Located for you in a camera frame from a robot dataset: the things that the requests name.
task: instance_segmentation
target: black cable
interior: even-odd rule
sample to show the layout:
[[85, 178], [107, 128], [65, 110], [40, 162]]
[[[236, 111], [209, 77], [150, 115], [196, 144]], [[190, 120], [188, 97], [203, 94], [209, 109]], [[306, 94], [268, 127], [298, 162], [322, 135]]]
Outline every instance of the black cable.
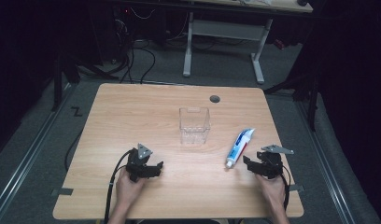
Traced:
[[104, 217], [104, 222], [105, 224], [108, 223], [108, 220], [109, 220], [109, 209], [110, 209], [110, 206], [111, 206], [111, 196], [112, 196], [112, 189], [114, 187], [114, 182], [115, 182], [115, 175], [116, 173], [124, 166], [120, 166], [121, 164], [121, 161], [123, 161], [123, 159], [129, 155], [129, 153], [131, 152], [131, 150], [127, 151], [126, 153], [123, 154], [123, 156], [120, 157], [119, 161], [118, 161], [118, 164], [115, 166], [115, 170], [111, 176], [111, 179], [109, 181], [109, 188], [108, 188], [108, 193], [106, 195], [106, 214], [105, 214], [105, 217]]
[[[120, 65], [119, 65], [118, 67], [116, 67], [116, 68], [114, 68], [114, 69], [112, 69], [112, 70], [110, 70], [110, 71], [106, 71], [105, 73], [108, 74], [108, 75], [115, 74], [115, 73], [119, 72], [120, 70], [124, 69], [124, 68], [126, 67], [126, 65], [127, 65], [127, 60], [124, 59], [124, 60], [120, 63]], [[86, 75], [86, 76], [95, 76], [95, 75], [97, 75], [96, 73], [91, 73], [91, 72], [88, 72], [88, 71], [86, 71], [86, 70], [83, 70], [83, 69], [80, 68], [79, 66], [78, 66], [78, 71], [79, 71], [79, 73], [82, 73], [82, 74], [84, 74], [84, 75]]]
[[286, 177], [284, 175], [280, 175], [284, 182], [284, 191], [286, 192], [286, 197], [284, 199], [284, 209], [287, 210], [287, 206], [289, 205], [289, 186], [290, 186], [290, 175], [289, 175], [289, 183], [287, 183]]
[[[202, 38], [202, 37], [200, 37], [200, 39], [211, 39], [211, 37], [205, 37], [205, 38]], [[195, 46], [195, 44], [198, 44], [198, 43], [193, 43], [192, 42], [192, 47], [194, 48], [194, 49], [198, 49], [198, 50], [208, 50], [208, 49], [211, 49], [211, 48], [213, 48], [215, 45], [216, 45], [216, 38], [212, 38], [212, 43], [211, 43], [211, 45], [210, 46], [208, 46], [208, 47], [206, 47], [206, 48], [197, 48], [196, 46]]]
[[182, 39], [182, 38], [184, 38], [184, 37], [186, 37], [186, 36], [184, 35], [184, 36], [181, 36], [181, 37], [176, 38], [176, 39], [166, 40], [166, 44], [168, 44], [168, 45], [170, 45], [170, 46], [174, 46], [174, 47], [182, 47], [182, 46], [185, 46], [185, 45], [188, 44], [187, 40], [182, 41], [181, 44], [173, 44], [173, 43], [170, 43], [170, 41], [175, 42], [175, 41], [178, 41], [178, 40], [180, 40], [180, 39]]
[[152, 69], [152, 67], [155, 65], [155, 62], [156, 62], [156, 58], [155, 58], [155, 54], [153, 54], [151, 51], [147, 50], [147, 49], [139, 49], [139, 50], [143, 50], [145, 52], [148, 52], [150, 55], [152, 55], [153, 57], [153, 63], [152, 65], [150, 66], [150, 68], [147, 70], [147, 72], [144, 73], [144, 75], [142, 75], [141, 79], [140, 79], [140, 84], [142, 84], [142, 82], [144, 81], [144, 77], [147, 75], [147, 73], [150, 71], [150, 69]]
[[[127, 54], [126, 54], [125, 58], [126, 58], [127, 62], [130, 61], [130, 58], [129, 58], [129, 56]], [[123, 76], [121, 77], [119, 83], [122, 83], [123, 80], [126, 78], [126, 75], [130, 72], [129, 69], [130, 69], [130, 65], [127, 63], [127, 71], [123, 74]]]
[[90, 63], [87, 63], [87, 62], [80, 60], [75, 55], [71, 55], [71, 54], [63, 52], [63, 51], [60, 52], [60, 54], [63, 55], [64, 57], [67, 57], [69, 60], [71, 60], [72, 63], [80, 64], [80, 65], [84, 66], [85, 68], [87, 68], [88, 70], [94, 72], [96, 75], [98, 75], [100, 77], [103, 77], [106, 79], [118, 79], [117, 77], [112, 77], [110, 74], [99, 69], [98, 67], [94, 66], [93, 64], [90, 64]]
[[185, 16], [184, 24], [182, 25], [182, 29], [181, 29], [181, 31], [179, 31], [178, 35], [175, 35], [173, 38], [166, 39], [166, 42], [167, 42], [167, 43], [168, 43], [168, 41], [170, 41], [170, 40], [179, 39], [179, 38], [182, 38], [182, 37], [185, 36], [185, 35], [183, 35], [183, 33], [184, 33], [184, 30], [185, 30], [185, 27], [187, 26], [189, 15], [190, 15], [190, 13], [187, 12], [187, 15]]
[[130, 65], [129, 65], [129, 64], [127, 65], [127, 71], [124, 73], [123, 77], [121, 78], [120, 83], [122, 83], [123, 80], [126, 78], [126, 76], [129, 75], [130, 83], [131, 83], [131, 84], [134, 84], [133, 79], [132, 79], [132, 76], [131, 76], [131, 74], [130, 74], [130, 70], [131, 70], [132, 67], [133, 67], [133, 63], [134, 63], [134, 48], [132, 47], [132, 63], [131, 63]]
[[74, 147], [74, 144], [76, 143], [76, 141], [80, 138], [80, 135], [82, 134], [83, 132], [83, 129], [80, 130], [79, 134], [77, 135], [77, 137], [74, 139], [74, 141], [72, 142], [71, 146], [67, 149], [66, 153], [65, 153], [65, 157], [64, 157], [64, 167], [65, 167], [65, 171], [68, 172], [68, 169], [69, 169], [69, 166], [68, 166], [68, 155], [69, 155], [69, 152], [71, 151], [71, 148]]

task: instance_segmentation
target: metal rail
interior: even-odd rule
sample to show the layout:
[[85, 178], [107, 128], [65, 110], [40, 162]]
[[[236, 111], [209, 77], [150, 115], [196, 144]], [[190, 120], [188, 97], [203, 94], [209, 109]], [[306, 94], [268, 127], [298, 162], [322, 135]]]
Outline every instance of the metal rail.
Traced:
[[50, 112], [48, 118], [46, 119], [45, 123], [42, 125], [33, 143], [30, 145], [20, 165], [18, 166], [18, 168], [16, 169], [12, 177], [9, 179], [5, 189], [2, 191], [0, 195], [0, 221], [2, 217], [4, 216], [5, 212], [7, 211], [7, 208], [9, 207], [13, 198], [16, 196], [16, 193], [19, 190], [25, 177], [28, 175], [30, 169], [32, 168], [35, 162], [35, 159], [37, 158], [39, 152], [41, 151], [43, 144], [45, 142], [45, 139], [54, 121], [56, 120], [57, 116], [60, 114], [60, 111], [62, 110], [63, 105], [65, 104], [69, 96], [73, 93], [75, 87], [76, 85], [70, 85], [70, 84], [67, 84], [65, 86], [64, 98], [62, 103], [60, 104], [60, 106], [58, 107], [56, 111]]
[[336, 206], [336, 210], [338, 211], [339, 217], [342, 219], [343, 223], [356, 223], [353, 218], [353, 215], [351, 214], [351, 210], [347, 205], [345, 195], [342, 192], [342, 189], [340, 188], [338, 182], [336, 181], [333, 171], [325, 156], [324, 150], [318, 141], [317, 134], [311, 131], [307, 123], [307, 111], [304, 108], [303, 103], [296, 102], [295, 104], [303, 117], [303, 125], [307, 129], [310, 139], [313, 142], [319, 168], [321, 169], [322, 176], [324, 177], [328, 190], [330, 191], [332, 200]]

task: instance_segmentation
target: transparent box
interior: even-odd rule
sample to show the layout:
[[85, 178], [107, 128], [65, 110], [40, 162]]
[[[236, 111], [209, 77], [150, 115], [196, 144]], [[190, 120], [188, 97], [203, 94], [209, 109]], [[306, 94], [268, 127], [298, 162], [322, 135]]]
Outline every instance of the transparent box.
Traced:
[[210, 113], [208, 108], [179, 108], [181, 144], [204, 144], [210, 128]]

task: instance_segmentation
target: white table leg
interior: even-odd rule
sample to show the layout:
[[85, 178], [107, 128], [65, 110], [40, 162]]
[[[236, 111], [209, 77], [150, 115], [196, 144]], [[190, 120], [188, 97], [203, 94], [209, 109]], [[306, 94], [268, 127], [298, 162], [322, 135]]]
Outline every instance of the white table leg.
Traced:
[[193, 33], [193, 12], [190, 13], [189, 25], [188, 25], [188, 44], [187, 51], [185, 52], [184, 62], [184, 77], [191, 76], [191, 38]]
[[263, 29], [261, 41], [260, 41], [260, 44], [259, 44], [258, 49], [257, 49], [257, 52], [251, 54], [251, 60], [252, 60], [252, 64], [254, 65], [255, 76], [257, 77], [257, 82], [259, 84], [264, 83], [263, 73], [262, 73], [261, 65], [260, 65], [260, 57], [261, 57], [261, 53], [263, 50], [263, 46], [266, 42], [266, 38], [269, 35], [269, 31], [270, 31], [270, 27], [272, 26], [272, 22], [273, 22], [272, 19], [269, 19], [266, 22], [266, 25]]

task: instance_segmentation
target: toothpaste tube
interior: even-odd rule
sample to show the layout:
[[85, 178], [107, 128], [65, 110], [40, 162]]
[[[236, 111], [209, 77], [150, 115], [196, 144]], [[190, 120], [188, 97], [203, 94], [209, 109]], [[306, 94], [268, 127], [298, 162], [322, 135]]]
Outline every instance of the toothpaste tube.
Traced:
[[226, 158], [226, 168], [232, 168], [236, 164], [239, 156], [246, 148], [247, 143], [249, 140], [251, 140], [254, 131], [255, 129], [244, 129], [242, 132], [240, 132], [239, 136], [233, 144], [231, 152], [229, 152], [228, 157]]

